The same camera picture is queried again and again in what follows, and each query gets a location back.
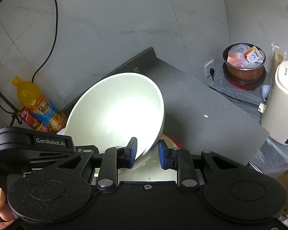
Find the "white wall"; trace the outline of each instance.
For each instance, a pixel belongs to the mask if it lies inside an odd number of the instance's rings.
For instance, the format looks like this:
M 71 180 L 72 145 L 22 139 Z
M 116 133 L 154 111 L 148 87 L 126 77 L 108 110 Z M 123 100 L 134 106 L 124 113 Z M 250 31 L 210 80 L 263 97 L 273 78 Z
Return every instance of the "white wall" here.
M 230 43 L 247 42 L 266 53 L 266 69 L 271 70 L 271 43 L 288 54 L 288 0 L 224 0 Z
M 53 54 L 35 82 L 63 108 L 107 73 L 152 46 L 162 60 L 202 82 L 204 65 L 229 45 L 224 0 L 58 0 Z M 55 32 L 53 0 L 0 3 L 0 90 L 19 105 L 12 79 L 31 80 Z M 0 114 L 0 126 L 10 119 Z

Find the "screw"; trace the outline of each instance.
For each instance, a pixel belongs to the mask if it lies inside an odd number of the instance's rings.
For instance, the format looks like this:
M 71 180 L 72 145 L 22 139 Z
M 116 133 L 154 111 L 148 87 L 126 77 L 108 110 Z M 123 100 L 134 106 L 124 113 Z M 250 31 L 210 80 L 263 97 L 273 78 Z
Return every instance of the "screw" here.
M 110 179 L 102 179 L 98 181 L 98 185 L 101 186 L 102 188 L 109 187 L 113 184 L 113 181 Z
M 197 181 L 193 179 L 186 179 L 182 181 L 182 185 L 186 187 L 195 187 L 197 185 Z
M 149 185 L 149 184 L 146 184 L 146 185 L 143 186 L 143 188 L 146 189 L 146 190 L 149 190 L 149 189 L 152 189 L 153 186 Z

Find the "white electrical socket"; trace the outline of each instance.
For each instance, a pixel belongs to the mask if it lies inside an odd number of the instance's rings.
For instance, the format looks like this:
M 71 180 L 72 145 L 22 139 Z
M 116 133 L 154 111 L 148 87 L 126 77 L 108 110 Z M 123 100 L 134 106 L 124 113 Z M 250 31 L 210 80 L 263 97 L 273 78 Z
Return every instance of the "white electrical socket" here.
M 208 62 L 206 65 L 205 65 L 205 74 L 206 74 L 206 77 L 210 77 L 211 74 L 210 74 L 210 68 L 213 68 L 214 71 L 216 71 L 216 65 L 214 63 L 214 60 Z

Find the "white bowl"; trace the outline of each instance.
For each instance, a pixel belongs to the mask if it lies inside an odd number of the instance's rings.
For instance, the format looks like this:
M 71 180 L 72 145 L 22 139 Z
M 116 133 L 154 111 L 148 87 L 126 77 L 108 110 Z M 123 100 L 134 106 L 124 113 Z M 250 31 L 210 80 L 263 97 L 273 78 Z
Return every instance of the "white bowl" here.
M 75 146 L 95 145 L 100 153 L 137 138 L 136 163 L 162 136 L 164 103 L 157 85 L 137 73 L 120 73 L 92 86 L 74 106 L 65 135 Z

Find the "bowl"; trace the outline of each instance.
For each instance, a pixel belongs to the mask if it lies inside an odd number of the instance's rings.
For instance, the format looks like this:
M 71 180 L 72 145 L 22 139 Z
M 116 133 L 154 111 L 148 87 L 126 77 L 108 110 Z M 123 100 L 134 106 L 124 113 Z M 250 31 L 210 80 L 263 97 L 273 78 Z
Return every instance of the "bowl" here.
M 136 137 L 137 163 L 156 146 L 163 126 L 164 103 L 157 85 L 138 73 L 120 73 L 82 95 L 68 118 L 65 135 L 75 146 L 95 145 L 100 153 L 125 147 Z
M 263 63 L 258 67 L 251 68 L 251 69 L 234 67 L 227 62 L 228 52 L 233 46 L 239 45 L 239 44 L 245 44 L 245 45 L 248 45 L 250 47 L 254 46 L 253 44 L 248 44 L 248 43 L 238 43 L 238 44 L 234 44 L 234 45 L 231 45 L 228 48 L 226 48 L 223 52 L 223 59 L 226 63 L 226 69 L 229 72 L 229 74 L 236 81 L 257 83 L 262 79 L 263 74 L 264 74 L 264 62 L 266 61 L 266 54 L 264 53 Z

